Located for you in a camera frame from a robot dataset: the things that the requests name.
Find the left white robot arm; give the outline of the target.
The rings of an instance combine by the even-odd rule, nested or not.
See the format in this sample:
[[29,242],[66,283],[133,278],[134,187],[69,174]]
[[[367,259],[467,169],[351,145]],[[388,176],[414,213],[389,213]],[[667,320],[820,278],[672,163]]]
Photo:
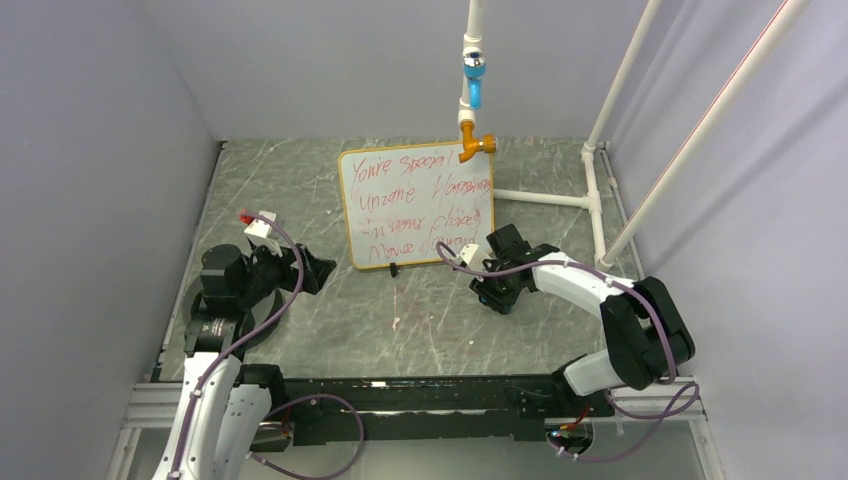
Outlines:
[[304,245],[275,252],[232,244],[206,250],[184,309],[180,399],[156,479],[235,479],[264,420],[287,406],[277,365],[249,364],[246,352],[273,332],[284,294],[320,292],[337,266]]

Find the yellow framed whiteboard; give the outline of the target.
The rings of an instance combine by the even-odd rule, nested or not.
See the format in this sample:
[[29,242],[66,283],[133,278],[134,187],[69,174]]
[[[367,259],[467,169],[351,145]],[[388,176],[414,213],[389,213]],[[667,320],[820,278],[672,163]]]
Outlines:
[[348,150],[337,161],[352,265],[436,262],[436,245],[479,244],[495,227],[493,157],[458,142]]

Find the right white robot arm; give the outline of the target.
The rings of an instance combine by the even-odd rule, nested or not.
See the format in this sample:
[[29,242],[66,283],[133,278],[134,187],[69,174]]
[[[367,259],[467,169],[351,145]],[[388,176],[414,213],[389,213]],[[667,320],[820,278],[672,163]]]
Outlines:
[[608,275],[581,264],[559,248],[531,246],[509,224],[486,238],[489,247],[466,245],[460,264],[473,270],[479,301],[500,314],[512,311],[523,291],[561,298],[598,319],[604,349],[560,367],[551,388],[557,411],[574,415],[590,394],[615,387],[643,390],[677,374],[696,352],[666,285]]

